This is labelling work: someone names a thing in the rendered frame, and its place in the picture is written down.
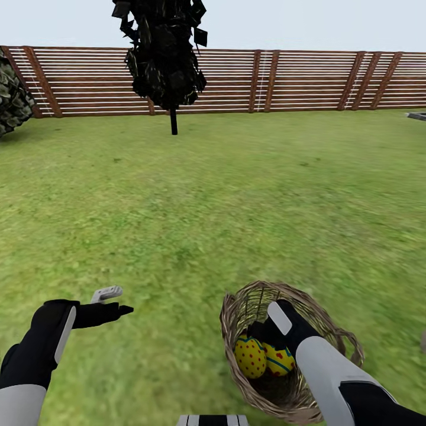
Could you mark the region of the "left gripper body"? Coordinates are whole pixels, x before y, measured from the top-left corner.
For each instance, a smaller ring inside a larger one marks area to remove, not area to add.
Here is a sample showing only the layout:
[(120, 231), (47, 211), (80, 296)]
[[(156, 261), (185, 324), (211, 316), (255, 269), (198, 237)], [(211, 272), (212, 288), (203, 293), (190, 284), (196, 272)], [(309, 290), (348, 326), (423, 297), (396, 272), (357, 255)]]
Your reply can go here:
[(92, 316), (87, 327), (95, 327), (104, 324), (105, 322), (111, 322), (118, 320), (119, 302), (112, 302), (111, 304), (89, 304), (92, 310)]

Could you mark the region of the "wicker basket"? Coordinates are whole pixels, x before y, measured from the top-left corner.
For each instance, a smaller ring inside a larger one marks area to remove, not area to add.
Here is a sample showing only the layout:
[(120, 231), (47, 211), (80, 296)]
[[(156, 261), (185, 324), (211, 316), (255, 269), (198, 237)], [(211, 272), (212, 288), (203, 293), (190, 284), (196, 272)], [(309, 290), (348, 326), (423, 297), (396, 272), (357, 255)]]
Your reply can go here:
[[(289, 387), (289, 393), (286, 397), (280, 398), (279, 402), (275, 401), (275, 398), (283, 394), (283, 388), (285, 387), (283, 384), (278, 385), (282, 381), (281, 376), (276, 377), (275, 380), (269, 378), (260, 379), (258, 386), (257, 380), (247, 378), (239, 368), (233, 354), (234, 344), (237, 336), (240, 337), (247, 333), (248, 326), (243, 325), (249, 320), (249, 316), (251, 316), (251, 312), (249, 311), (250, 291), (255, 289), (261, 289), (263, 293), (266, 293), (268, 289), (282, 293), (293, 300), (293, 307), (296, 307), (298, 304), (308, 306), (310, 310), (306, 312), (309, 315), (306, 320), (312, 322), (313, 319), (318, 317), (320, 322), (325, 324), (322, 328), (325, 331), (323, 337), (327, 338), (329, 335), (334, 337), (336, 349), (345, 357), (346, 347), (343, 335), (346, 335), (350, 339), (354, 346), (351, 362), (362, 370), (365, 360), (363, 346), (359, 340), (356, 340), (355, 333), (337, 327), (333, 319), (319, 305), (317, 300), (310, 297), (306, 292), (299, 291), (299, 289), (287, 285), (287, 283), (254, 281), (248, 283), (236, 295), (233, 296), (229, 293), (224, 298), (220, 313), (220, 322), (221, 335), (225, 344), (225, 355), (230, 365), (231, 377), (240, 388), (247, 402), (255, 409), (266, 411), (278, 419), (283, 419), (287, 423), (298, 424), (299, 426), (325, 421), (320, 408), (315, 403), (315, 398), (312, 396), (310, 388), (302, 386), (302, 373), (297, 364), (289, 373), (288, 378), (293, 379)], [(240, 310), (242, 308), (244, 310), (241, 313)], [(265, 391), (272, 391), (272, 395), (264, 395), (263, 392)]]

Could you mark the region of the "easter egg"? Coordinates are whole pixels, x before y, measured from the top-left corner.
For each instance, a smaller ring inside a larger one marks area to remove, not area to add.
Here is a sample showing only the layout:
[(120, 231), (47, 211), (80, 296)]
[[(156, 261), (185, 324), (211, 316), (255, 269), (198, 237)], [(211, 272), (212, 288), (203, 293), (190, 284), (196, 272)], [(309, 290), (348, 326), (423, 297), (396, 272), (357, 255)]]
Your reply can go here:
[(247, 338), (247, 333), (237, 337), (233, 354), (247, 378), (258, 380), (265, 374), (267, 356), (261, 342), (256, 338)]
[(290, 370), (293, 370), (297, 363), (288, 348), (277, 350), (265, 342), (261, 342), (261, 344), (267, 356), (265, 374), (269, 374), (271, 378), (283, 375), (289, 377)]

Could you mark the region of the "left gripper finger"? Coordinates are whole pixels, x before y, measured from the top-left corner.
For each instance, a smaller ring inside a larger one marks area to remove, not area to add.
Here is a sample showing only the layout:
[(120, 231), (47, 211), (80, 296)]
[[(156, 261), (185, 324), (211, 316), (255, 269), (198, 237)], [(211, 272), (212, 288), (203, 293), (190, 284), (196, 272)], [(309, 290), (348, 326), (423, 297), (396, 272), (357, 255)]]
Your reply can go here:
[(134, 312), (133, 307), (119, 306), (118, 318), (120, 318), (121, 315), (125, 315), (125, 314), (132, 313), (132, 312)]

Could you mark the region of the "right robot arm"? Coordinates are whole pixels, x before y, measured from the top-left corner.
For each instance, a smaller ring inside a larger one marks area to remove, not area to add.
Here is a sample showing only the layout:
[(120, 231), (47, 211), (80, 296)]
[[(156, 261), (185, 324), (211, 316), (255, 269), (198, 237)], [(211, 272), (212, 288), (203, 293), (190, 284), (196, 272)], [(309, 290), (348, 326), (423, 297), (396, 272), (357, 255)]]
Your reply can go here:
[(273, 300), (266, 316), (247, 324), (247, 338), (288, 348), (327, 426), (426, 426), (426, 416), (398, 404), (289, 301)]

